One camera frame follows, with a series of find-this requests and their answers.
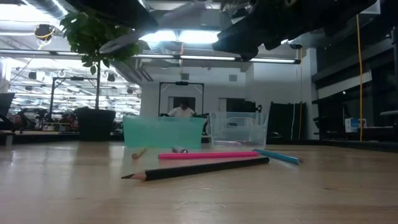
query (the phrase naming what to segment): white shirt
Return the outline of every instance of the white shirt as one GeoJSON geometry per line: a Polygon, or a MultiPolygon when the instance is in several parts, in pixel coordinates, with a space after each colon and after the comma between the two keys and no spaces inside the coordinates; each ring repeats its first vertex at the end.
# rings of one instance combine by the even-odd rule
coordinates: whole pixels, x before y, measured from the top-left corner
{"type": "Polygon", "coordinates": [[[181,107],[174,108],[169,112],[169,116],[178,117],[178,118],[190,118],[195,112],[191,108],[187,108],[185,110],[181,109],[181,107]]]}

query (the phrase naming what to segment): tree trunk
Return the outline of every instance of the tree trunk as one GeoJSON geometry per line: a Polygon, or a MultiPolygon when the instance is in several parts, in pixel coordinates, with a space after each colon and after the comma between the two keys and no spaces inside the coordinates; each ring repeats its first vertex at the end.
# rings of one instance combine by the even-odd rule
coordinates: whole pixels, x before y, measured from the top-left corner
{"type": "Polygon", "coordinates": [[[101,62],[97,64],[97,92],[95,94],[95,109],[100,108],[100,83],[101,83],[101,62]]]}

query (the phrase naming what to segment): potted plant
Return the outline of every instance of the potted plant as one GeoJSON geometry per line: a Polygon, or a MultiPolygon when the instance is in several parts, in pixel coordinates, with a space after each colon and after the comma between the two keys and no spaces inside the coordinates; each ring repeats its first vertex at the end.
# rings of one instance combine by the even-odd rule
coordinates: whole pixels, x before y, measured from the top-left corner
{"type": "Polygon", "coordinates": [[[92,75],[97,74],[95,109],[78,108],[75,112],[78,119],[80,139],[82,141],[108,141],[112,130],[115,111],[100,110],[101,62],[109,68],[113,60],[124,61],[139,53],[139,46],[133,44],[111,54],[100,54],[100,48],[110,40],[128,34],[131,29],[117,26],[101,20],[94,13],[71,12],[61,20],[68,39],[70,50],[83,54],[81,62],[90,68],[92,75]]]}

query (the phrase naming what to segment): black pencil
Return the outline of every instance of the black pencil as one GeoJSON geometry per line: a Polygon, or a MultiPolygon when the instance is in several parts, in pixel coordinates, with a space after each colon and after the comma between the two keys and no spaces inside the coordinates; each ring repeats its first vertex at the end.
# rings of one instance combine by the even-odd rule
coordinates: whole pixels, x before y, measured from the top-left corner
{"type": "Polygon", "coordinates": [[[218,170],[267,164],[268,162],[269,162],[268,157],[262,157],[257,159],[246,159],[239,161],[218,162],[212,164],[200,164],[194,166],[154,169],[154,170],[146,170],[144,172],[138,172],[135,174],[130,174],[125,177],[122,177],[122,179],[158,180],[164,178],[179,177],[183,175],[201,174],[205,172],[213,172],[218,170]]]}

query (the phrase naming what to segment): pink marker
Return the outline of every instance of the pink marker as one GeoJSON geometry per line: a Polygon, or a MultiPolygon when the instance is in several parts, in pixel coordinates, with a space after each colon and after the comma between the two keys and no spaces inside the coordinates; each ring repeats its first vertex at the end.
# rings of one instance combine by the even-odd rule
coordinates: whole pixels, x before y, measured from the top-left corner
{"type": "Polygon", "coordinates": [[[159,153],[159,159],[214,159],[258,155],[258,152],[159,153]]]}

